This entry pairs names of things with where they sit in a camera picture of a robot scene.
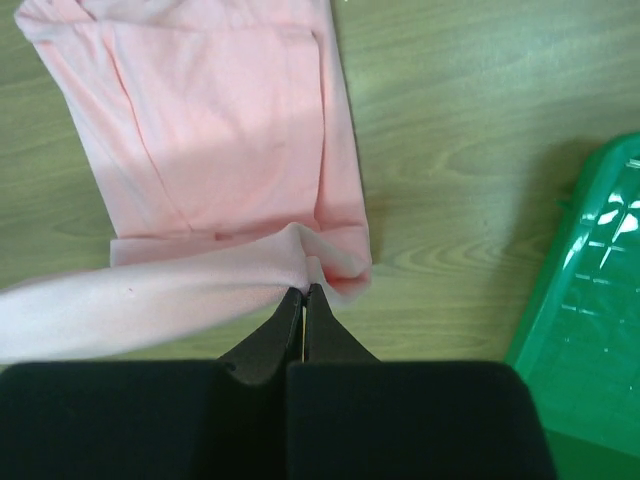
garment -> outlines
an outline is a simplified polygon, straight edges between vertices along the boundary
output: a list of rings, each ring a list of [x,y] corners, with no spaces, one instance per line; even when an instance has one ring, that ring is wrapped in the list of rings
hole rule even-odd
[[[0,294],[0,361],[177,338],[323,284],[369,283],[324,0],[26,0],[117,234],[112,268]]]

green plastic bin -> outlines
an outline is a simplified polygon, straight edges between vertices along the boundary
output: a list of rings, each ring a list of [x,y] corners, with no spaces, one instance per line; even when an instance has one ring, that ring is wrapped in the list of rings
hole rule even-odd
[[[561,478],[640,480],[640,134],[588,160],[507,362]]]

wooden surface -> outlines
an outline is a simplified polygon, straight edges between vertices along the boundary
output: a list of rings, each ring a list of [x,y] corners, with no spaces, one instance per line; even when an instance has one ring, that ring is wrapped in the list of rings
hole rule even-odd
[[[64,100],[0,5],[0,287],[107,264]],[[383,359],[500,359],[585,156],[640,129],[637,0],[334,5],[376,261],[338,318]],[[215,356],[252,316],[127,358]]]

green tray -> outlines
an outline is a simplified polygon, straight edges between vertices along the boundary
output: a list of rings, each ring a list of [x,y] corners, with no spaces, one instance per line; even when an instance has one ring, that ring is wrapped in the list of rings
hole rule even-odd
[[[507,354],[562,478],[640,479],[639,220],[633,134],[587,160]]]

folded cloth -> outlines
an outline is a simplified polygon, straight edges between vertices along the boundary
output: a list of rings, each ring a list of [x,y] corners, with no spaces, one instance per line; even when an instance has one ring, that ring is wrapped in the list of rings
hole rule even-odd
[[[0,362],[184,336],[321,283],[370,280],[325,0],[26,0],[117,239],[112,267],[0,293]]]

